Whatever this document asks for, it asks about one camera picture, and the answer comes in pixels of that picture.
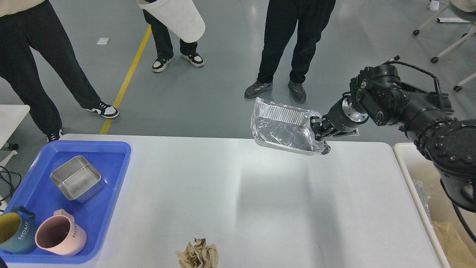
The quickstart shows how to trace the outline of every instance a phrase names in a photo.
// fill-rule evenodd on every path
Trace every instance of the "white chair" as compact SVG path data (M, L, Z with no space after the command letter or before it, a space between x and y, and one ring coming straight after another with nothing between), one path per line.
M469 82L470 80L473 80L476 78L476 72L470 76L468 76L467 78L465 78L463 81L459 82L456 84L456 86L453 87L453 89L455 91L460 91L463 89L463 85L466 84L467 82Z
M451 8L451 11L453 11L453 13L458 16L459 18L469 22L471 24L471 28L469 29L468 33L465 33L461 36L461 38L456 41L454 44L452 44L451 46L449 46L447 49L443 50L442 52L440 52L440 54L438 54L436 57L433 57L431 58L431 62L432 63L437 63L439 58L443 57L446 53L450 52L451 50L453 50L457 45L461 44L462 42L464 42L466 39L468 39L470 36L474 35L476 33L476 11L475 12L465 12L463 10L461 10L460 8L456 7L453 2L456 2L455 0L450 0L450 2L445 6L443 7L441 10L439 10L435 15L433 15L431 18L429 18L427 21L425 21L420 27L418 27L418 29L414 30L413 31L413 34L416 36L420 33L420 30L425 28L429 23L430 21L433 21L434 19L436 19L441 13L443 13L443 11L445 11L447 8ZM474 73L473 75L470 75L469 77L467 77L466 79L462 80L461 82L459 82L458 84L456 84L453 89L455 91L460 91L463 89L463 85L465 83L467 83L468 81L472 80L476 78L476 73Z

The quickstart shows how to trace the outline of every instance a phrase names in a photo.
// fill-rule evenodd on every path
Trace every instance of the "gray floor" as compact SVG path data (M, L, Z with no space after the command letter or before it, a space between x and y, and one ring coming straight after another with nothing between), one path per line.
M133 0L115 5L93 0L51 2L91 84L105 102L113 103L148 28L141 10ZM257 76L268 1L197 0L195 4L207 25L198 44L205 66L195 68L180 58L179 39L172 34L176 60L162 73L151 72L156 53L150 37L120 103L120 116L108 134L252 138L249 126L254 101L244 100L243 92ZM361 69L398 54L402 61L440 79L455 117L476 118L476 80L460 92L452 90L476 72L475 37L432 64L430 59L460 38L469 25L435 21L416 37L412 31L435 14L428 5L427 0L337 1L304 83L307 101L296 104L287 89L295 36L281 59L273 91L262 97L325 114ZM442 17L454 17L447 11ZM109 44L96 45L100 37L110 37ZM64 132L98 134L105 120L81 109L36 52L35 59L43 86L61 114ZM402 81L433 90L430 77L408 67L397 68ZM2 79L0 90L1 104L21 104ZM377 127L368 122L359 130L358 137L329 140L408 142L396 126ZM20 149L7 168L25 175L45 139L28 115L9 139ZM0 185L0 195L7 192L6 185Z

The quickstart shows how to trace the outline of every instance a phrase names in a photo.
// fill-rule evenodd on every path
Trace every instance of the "blue plastic tray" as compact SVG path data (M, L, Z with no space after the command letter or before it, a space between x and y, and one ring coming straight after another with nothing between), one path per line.
M88 235L84 248L76 255L65 257L39 247L27 254L0 250L6 262L81 264L92 259L106 236L119 191L129 164L130 146L125 142L55 141L38 153L5 213L14 206L24 206L35 213L38 226L63 208ZM50 179L50 174L71 158L82 155L101 174L104 188L83 204L69 201Z

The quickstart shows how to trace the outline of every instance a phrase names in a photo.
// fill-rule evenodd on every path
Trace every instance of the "black wire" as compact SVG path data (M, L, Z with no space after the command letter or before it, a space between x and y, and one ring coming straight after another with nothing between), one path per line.
M471 231L471 228L469 228L468 224L465 221L465 218L463 218L463 215L461 215L461 211L459 211L459 207L455 205L453 202L451 202L453 205L453 208L455 209L456 216L458 216L459 221L461 222L461 225L463 225L463 228L466 230L468 233L469 237L473 240L474 243L476 243L476 237Z
M16 172L10 172L8 171L8 169L6 169L4 166L1 166L0 165L0 170L5 170L5 171L0 171L0 180L4 181L5 183L8 184L9 186L9 194L6 195L2 200L0 200L0 202L2 201L5 201L7 200L8 198L12 197L13 196L13 193L18 189L18 186L20 186L20 183L21 183L21 175L19 173L16 173ZM3 174L6 174L8 176L8 180L5 179L5 177L3 176ZM13 185L12 181L11 181L11 175L12 174L15 174L15 175L18 175L20 177L19 181L18 181L18 184L17 186Z
M428 71L426 71L426 70L423 70L423 69L421 69L421 68L419 68L419 67L416 67L416 66L414 66L414 65L405 63L405 62L387 61L387 62L384 63L384 64L394 64L394 63L401 64L401 65L404 65L404 66L408 66L408 67L410 67L410 68L413 68L413 69L415 69L415 70L417 70L417 71L420 71L420 72L422 72L422 73L424 73L424 74L427 74L427 75L431 76L431 77L433 78L433 83L435 84L435 93L436 93L436 101L438 102L438 103L437 103L437 104L438 104L438 108L441 109L441 110L443 110L443 107L442 107L442 105L441 105L441 104L443 103L443 101L442 101L442 99L441 99L440 82L439 82L438 78L436 77L436 75L434 75L434 74L432 74L432 73L430 73L430 72L428 72Z

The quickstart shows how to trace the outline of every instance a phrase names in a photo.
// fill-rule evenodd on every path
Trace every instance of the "stainless steel container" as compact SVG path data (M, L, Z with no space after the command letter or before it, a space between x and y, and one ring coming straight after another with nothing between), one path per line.
M311 116L321 116L312 110L256 98L251 117L255 142L264 147L302 155L325 155L330 146L316 141L310 125Z
M104 187L101 174L81 155L55 169L51 180L68 200L80 204Z

